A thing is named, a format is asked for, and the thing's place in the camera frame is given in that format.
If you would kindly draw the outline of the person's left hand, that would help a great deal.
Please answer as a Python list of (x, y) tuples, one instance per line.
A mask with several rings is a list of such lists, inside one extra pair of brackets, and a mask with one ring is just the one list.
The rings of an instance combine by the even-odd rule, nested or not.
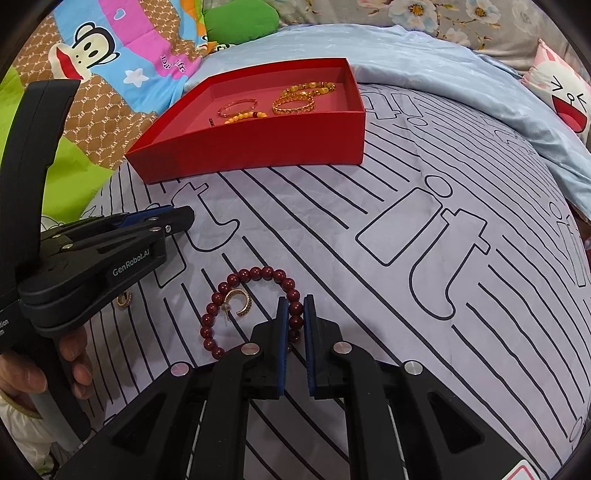
[(8, 350), (1, 354), (1, 391), (14, 403), (35, 411), (32, 395), (45, 393), (57, 378), (67, 379), (72, 394), (92, 394), (92, 363), (86, 353), (87, 332), (80, 327), (39, 354)]

